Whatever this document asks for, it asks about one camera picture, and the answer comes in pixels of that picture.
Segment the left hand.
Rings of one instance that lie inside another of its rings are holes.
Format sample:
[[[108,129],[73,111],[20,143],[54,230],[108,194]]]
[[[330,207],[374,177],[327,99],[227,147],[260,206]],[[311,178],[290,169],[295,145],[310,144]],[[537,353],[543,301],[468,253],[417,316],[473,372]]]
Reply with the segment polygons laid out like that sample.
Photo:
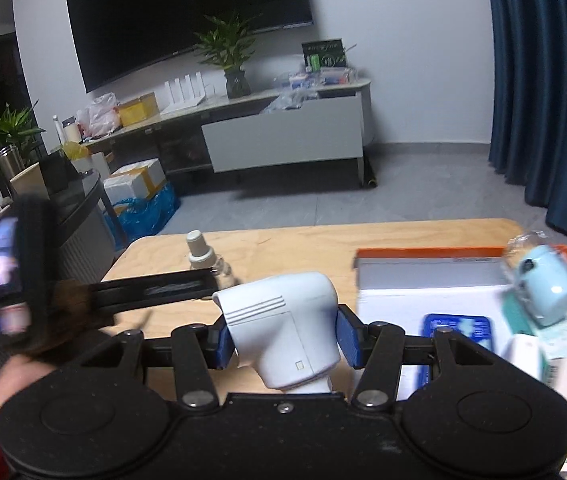
[[[56,370],[52,364],[12,356],[0,369],[0,409],[15,394]]]

